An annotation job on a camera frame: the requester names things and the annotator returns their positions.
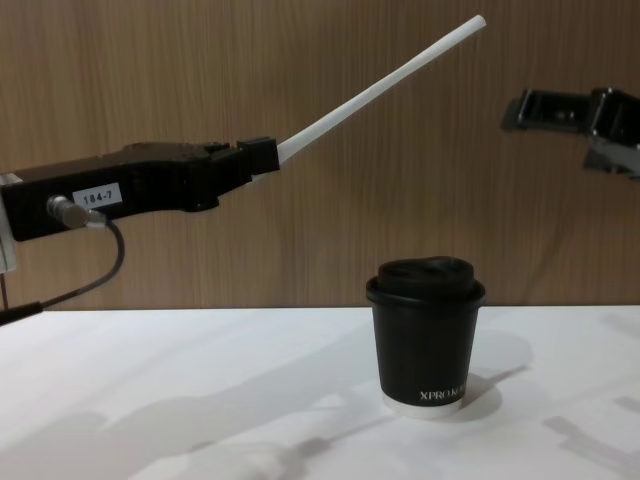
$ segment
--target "black cable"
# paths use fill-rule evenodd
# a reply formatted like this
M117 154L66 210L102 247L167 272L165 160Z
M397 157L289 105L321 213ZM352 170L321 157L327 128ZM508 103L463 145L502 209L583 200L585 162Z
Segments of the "black cable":
M7 283L4 280L4 273L0 274L0 290L2 291L2 308L9 308L9 296L7 295Z
M116 275L116 273L118 273L120 267L122 267L122 263L124 262L124 238L122 237L122 232L120 231L120 229L111 220L107 220L105 226L113 233L113 236L116 238L116 244L118 247L116 261L113 264L113 267L111 267L111 270L109 270L109 272L103 277L94 282L91 282L88 285L85 285L84 287L78 288L77 290L72 290L71 292L67 292L58 297L54 297L51 300L47 300L46 302L41 302L42 308L52 307L54 305L57 305L58 303L66 302L67 300L82 295L83 293L87 293L94 288L98 288L99 286L107 283Z
M77 297L78 295L87 293L88 291L93 290L94 288L98 288L99 286L104 285L109 280L111 280L116 275L116 273L118 273L120 267L122 267L122 263L124 262L124 238L122 237L122 232L120 232L120 229L110 220L107 220L105 226L109 230L111 230L111 233L113 233L118 249L115 263L106 275L94 282L91 282L88 285L85 285L84 287L65 293L64 295L54 297L51 300L47 300L46 302L34 302L0 311L0 326L7 325L9 323L22 320L23 318L30 317L31 315L41 313L45 308L52 307L53 305L57 305L58 303L65 302L71 298Z

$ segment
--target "sticker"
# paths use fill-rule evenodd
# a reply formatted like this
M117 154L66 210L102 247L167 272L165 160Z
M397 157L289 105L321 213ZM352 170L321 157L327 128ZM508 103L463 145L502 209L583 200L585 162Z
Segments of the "sticker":
M100 185L73 192L73 201L81 207L90 210L92 208L105 207L114 203L122 203L120 186L117 183Z

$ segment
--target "white table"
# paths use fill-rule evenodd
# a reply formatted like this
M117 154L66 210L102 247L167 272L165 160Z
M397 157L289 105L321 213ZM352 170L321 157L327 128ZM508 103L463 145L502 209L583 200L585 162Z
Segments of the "white table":
M466 407L382 404L368 309L0 329L0 479L640 479L640 307L481 310Z

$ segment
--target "black coffee cup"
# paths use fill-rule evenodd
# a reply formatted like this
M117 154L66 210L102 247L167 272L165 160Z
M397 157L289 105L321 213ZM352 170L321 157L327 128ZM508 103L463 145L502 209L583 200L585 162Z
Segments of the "black coffee cup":
M367 282L385 403L403 415L437 418L464 396L485 289L454 257L385 263Z

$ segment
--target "white cup bottom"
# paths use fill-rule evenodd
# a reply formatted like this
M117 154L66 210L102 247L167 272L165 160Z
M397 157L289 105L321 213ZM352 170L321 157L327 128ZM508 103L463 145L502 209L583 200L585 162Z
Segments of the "white cup bottom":
M460 410L460 406L462 405L462 399L460 399L453 403L440 405L438 407L418 407L416 405L407 405L406 403L394 400L384 392L382 393L382 400L385 405L394 412L405 417L417 418L419 420L433 420L436 418L447 417Z

